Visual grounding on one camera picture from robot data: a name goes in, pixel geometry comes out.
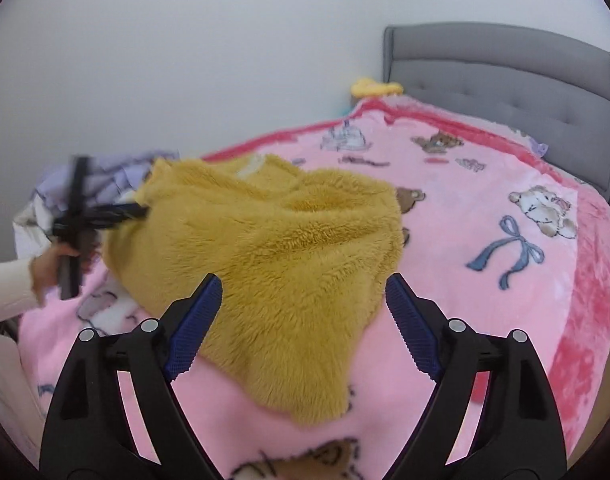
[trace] gray upholstered headboard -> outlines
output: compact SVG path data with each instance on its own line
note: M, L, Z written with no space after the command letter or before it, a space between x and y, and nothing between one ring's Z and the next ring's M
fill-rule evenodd
M549 145L545 160L610 194L610 52L491 23L387 27L384 81Z

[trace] yellow fur garment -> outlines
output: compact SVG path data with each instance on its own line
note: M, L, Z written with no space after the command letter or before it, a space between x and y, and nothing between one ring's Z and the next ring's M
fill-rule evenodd
M393 187L253 155L158 160L135 198L149 217L109 232L103 254L134 299L159 317L215 273L223 303L200 354L299 423L345 413L354 349L402 255Z

